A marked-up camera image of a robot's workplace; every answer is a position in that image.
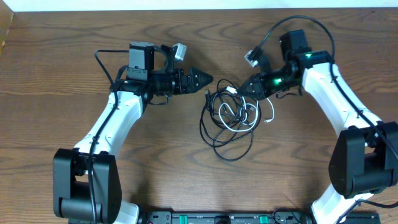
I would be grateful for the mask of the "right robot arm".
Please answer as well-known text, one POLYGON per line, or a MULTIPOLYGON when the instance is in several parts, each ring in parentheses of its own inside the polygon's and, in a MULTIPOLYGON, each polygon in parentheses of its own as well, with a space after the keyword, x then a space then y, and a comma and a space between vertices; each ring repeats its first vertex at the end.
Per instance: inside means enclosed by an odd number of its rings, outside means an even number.
POLYGON ((256 101, 299 86, 318 103, 338 137, 328 165, 331 184, 311 205, 314 223, 344 223, 359 204, 397 185, 397 123, 383 122, 354 94, 326 50, 314 51, 303 30, 280 36, 285 65, 271 68, 257 46, 245 59, 260 73, 239 88, 256 101))

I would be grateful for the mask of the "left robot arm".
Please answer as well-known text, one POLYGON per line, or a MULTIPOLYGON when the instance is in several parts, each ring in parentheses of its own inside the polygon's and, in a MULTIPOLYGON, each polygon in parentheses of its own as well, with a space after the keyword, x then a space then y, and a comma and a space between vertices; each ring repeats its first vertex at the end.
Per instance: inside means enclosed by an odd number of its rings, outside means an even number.
POLYGON ((69 223, 146 223, 138 205, 123 200, 116 158, 134 123, 154 96, 196 93, 213 77, 195 67, 175 68, 186 46, 131 42, 110 81, 108 102, 88 134, 53 157, 53 212, 69 223))

